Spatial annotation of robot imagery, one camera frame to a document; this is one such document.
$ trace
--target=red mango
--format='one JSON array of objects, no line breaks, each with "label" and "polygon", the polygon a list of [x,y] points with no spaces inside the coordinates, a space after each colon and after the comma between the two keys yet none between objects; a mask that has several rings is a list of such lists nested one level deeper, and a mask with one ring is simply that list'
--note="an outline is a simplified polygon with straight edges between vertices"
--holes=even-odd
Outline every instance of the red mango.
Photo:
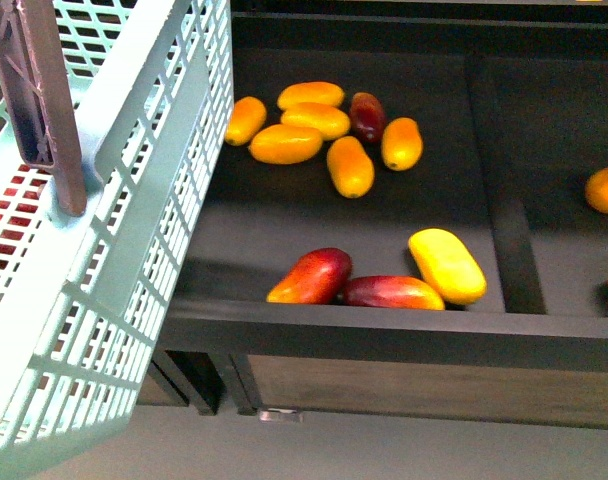
[{"label": "red mango", "polygon": [[365,92],[353,95],[349,117],[351,129],[360,141],[377,143],[382,140],[386,128],[386,114],[374,95]]},{"label": "red mango", "polygon": [[444,310],[444,300],[428,283],[414,277],[374,275],[354,278],[342,293],[346,305],[356,307]]},{"label": "red mango", "polygon": [[300,257],[269,292],[271,303],[330,303],[351,275],[351,257],[339,248],[320,248]]}]

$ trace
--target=brown handle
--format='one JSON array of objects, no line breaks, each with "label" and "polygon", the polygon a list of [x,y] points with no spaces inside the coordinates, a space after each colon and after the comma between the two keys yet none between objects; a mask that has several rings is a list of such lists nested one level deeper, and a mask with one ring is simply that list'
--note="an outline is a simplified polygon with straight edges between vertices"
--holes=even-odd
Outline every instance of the brown handle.
[{"label": "brown handle", "polygon": [[0,84],[22,159],[53,175],[63,211],[82,215],[82,154],[50,1],[0,0]]}]

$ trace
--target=plastic crate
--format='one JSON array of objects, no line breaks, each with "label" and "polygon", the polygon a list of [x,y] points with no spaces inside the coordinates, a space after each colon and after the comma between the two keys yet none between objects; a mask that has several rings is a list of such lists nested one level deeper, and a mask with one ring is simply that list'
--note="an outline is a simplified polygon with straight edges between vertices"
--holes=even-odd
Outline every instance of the plastic crate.
[{"label": "plastic crate", "polygon": [[54,3],[88,208],[21,163],[0,90],[0,479],[128,423],[233,106],[228,1]]}]

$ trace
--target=gray floor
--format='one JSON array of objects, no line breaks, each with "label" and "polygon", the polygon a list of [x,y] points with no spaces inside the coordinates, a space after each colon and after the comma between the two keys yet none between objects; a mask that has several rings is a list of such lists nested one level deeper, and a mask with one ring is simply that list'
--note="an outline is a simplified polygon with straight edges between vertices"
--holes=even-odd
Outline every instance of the gray floor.
[{"label": "gray floor", "polygon": [[331,413],[262,424],[227,403],[137,407],[128,430],[34,480],[604,480],[608,431]]}]

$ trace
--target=mango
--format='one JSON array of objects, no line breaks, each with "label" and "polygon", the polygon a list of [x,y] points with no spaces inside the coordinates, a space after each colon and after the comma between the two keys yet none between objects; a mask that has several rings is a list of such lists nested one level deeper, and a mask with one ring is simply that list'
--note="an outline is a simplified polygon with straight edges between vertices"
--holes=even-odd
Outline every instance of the mango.
[{"label": "mango", "polygon": [[248,148],[259,162],[291,165],[314,157],[323,142],[317,128],[277,124],[261,130]]},{"label": "mango", "polygon": [[486,294],[486,277],[464,243],[439,228],[421,230],[408,240],[422,278],[447,302],[470,305]]},{"label": "mango", "polygon": [[382,139],[386,114],[374,95],[366,92],[353,95],[348,115],[351,118],[351,130],[360,141],[377,143]]},{"label": "mango", "polygon": [[419,278],[374,275],[350,280],[342,292],[346,305],[444,310],[442,297]]},{"label": "mango", "polygon": [[266,122],[266,107],[255,97],[244,97],[233,105],[224,141],[234,147],[251,141]]},{"label": "mango", "polygon": [[608,214],[608,167],[591,175],[586,182],[584,195],[591,207]]},{"label": "mango", "polygon": [[366,195],[375,181],[373,161],[355,137],[335,140],[326,154],[326,165],[333,185],[346,198]]},{"label": "mango", "polygon": [[284,111],[280,121],[294,127],[317,128],[324,140],[343,137],[351,128],[351,120],[339,108],[313,102],[293,105]]},{"label": "mango", "polygon": [[424,143],[417,122],[412,118],[396,118],[384,129],[382,159],[391,170],[413,167],[422,156]]},{"label": "mango", "polygon": [[351,257],[339,248],[320,248],[300,257],[266,296],[271,303],[330,303],[351,275]]},{"label": "mango", "polygon": [[280,110],[287,110],[298,103],[323,103],[339,107],[344,101],[344,90],[330,82],[302,82],[286,87],[277,97]]}]

